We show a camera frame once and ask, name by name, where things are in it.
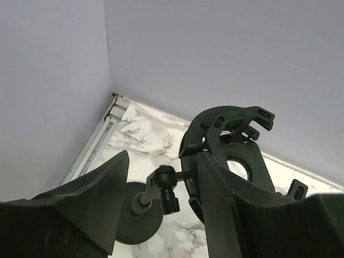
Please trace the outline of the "black round base stand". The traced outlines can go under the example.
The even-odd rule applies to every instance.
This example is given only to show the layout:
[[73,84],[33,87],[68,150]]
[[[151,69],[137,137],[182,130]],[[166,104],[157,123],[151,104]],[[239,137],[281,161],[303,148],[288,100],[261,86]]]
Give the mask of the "black round base stand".
[[[256,144],[259,132],[251,127],[256,121],[271,130],[274,115],[259,107],[220,106],[200,113],[190,124],[180,146],[182,171],[176,172],[161,165],[145,183],[126,185],[116,239],[127,245],[136,245],[150,239],[160,228],[164,215],[178,212],[179,202],[174,188],[179,181],[185,183],[190,196],[189,204],[204,224],[198,181],[198,156],[210,154],[230,172],[255,186],[279,196]],[[293,180],[287,195],[292,200],[303,200],[307,186]]]

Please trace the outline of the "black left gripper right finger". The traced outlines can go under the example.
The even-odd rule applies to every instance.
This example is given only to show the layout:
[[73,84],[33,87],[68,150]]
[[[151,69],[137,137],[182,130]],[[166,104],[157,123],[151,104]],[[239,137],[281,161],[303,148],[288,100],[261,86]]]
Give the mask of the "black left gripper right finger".
[[198,181],[209,257],[343,257],[343,195],[292,200],[230,172],[208,153]]

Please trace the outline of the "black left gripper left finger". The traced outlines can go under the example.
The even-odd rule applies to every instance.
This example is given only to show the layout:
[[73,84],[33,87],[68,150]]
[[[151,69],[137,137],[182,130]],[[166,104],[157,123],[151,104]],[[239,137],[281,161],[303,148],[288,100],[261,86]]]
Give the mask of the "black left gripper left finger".
[[128,176],[122,151],[32,199],[1,203],[1,257],[108,257]]

